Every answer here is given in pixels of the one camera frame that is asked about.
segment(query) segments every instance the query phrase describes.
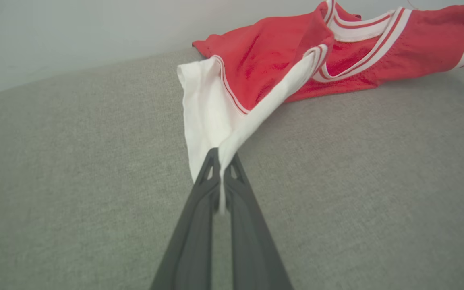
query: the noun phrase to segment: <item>gray surface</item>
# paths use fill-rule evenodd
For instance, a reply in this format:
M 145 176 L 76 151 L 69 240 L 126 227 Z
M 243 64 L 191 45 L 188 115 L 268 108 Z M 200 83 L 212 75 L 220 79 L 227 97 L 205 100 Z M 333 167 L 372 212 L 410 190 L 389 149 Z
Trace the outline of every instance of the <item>gray surface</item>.
M 198 59 L 0 93 L 0 290 L 149 286 L 191 187 L 175 66 Z M 464 69 L 285 104 L 240 156 L 296 289 L 464 290 Z

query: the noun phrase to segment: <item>neckline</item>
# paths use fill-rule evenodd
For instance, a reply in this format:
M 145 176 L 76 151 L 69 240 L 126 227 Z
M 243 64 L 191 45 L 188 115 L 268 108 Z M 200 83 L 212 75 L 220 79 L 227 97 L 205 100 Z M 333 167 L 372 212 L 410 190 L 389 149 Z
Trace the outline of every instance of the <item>neckline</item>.
M 325 62 L 320 70 L 313 76 L 313 79 L 321 83 L 345 79 L 346 77 L 350 77 L 374 65 L 389 51 L 394 42 L 398 39 L 407 24 L 409 15 L 411 15 L 411 10 L 399 7 L 394 11 L 389 11 L 388 13 L 370 20 L 351 22 L 339 20 L 340 18 L 335 9 L 335 0 L 327 0 L 327 5 L 329 4 L 330 6 L 328 7 L 332 7 L 333 9 L 328 9 L 324 20 L 327 26 L 329 26 L 329 29 L 334 32 L 337 41 L 358 42 L 379 35 L 381 37 L 365 57 L 335 76 L 328 73 L 327 63 Z M 337 39 L 336 35 L 339 31 L 343 34 L 340 39 Z

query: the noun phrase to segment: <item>jersey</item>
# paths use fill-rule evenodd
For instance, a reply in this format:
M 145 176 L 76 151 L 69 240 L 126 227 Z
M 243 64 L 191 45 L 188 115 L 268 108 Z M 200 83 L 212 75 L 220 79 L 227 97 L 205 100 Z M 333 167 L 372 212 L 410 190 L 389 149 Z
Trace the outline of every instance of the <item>jersey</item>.
M 463 67 L 464 5 L 361 20 L 325 0 L 312 13 L 265 18 L 193 45 L 208 59 L 179 66 L 178 77 L 195 180 L 209 149 L 219 147 L 224 170 L 282 102 Z

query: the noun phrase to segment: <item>white background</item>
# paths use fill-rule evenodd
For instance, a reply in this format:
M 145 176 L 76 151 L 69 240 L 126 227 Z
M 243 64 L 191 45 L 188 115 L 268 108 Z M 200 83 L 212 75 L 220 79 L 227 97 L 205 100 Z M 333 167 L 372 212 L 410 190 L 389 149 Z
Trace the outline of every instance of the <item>white background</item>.
M 410 0 L 421 10 L 464 0 Z M 338 0 L 369 19 L 407 0 Z M 0 0 L 0 91 L 63 72 L 191 46 L 319 0 Z

